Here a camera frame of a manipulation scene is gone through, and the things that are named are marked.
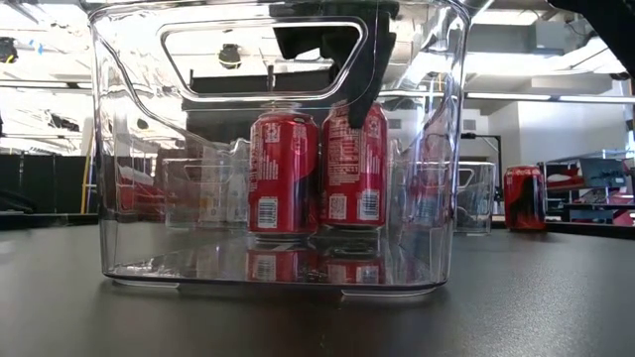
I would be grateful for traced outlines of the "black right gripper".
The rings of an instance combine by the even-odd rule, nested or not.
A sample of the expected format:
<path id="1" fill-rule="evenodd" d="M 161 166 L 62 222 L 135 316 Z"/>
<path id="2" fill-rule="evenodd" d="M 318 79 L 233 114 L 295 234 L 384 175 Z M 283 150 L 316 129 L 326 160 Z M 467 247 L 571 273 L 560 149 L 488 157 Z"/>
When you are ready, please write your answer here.
<path id="1" fill-rule="evenodd" d="M 399 13 L 396 1 L 290 1 L 272 4 L 273 18 L 302 17 L 307 21 L 332 17 L 355 17 L 365 25 L 367 38 L 353 62 L 346 79 L 348 125 L 361 129 L 377 98 L 396 34 L 390 31 L 390 22 Z M 318 49 L 325 59 L 344 64 L 352 52 L 359 35 L 347 26 L 291 27 L 274 31 L 283 58 Z"/>

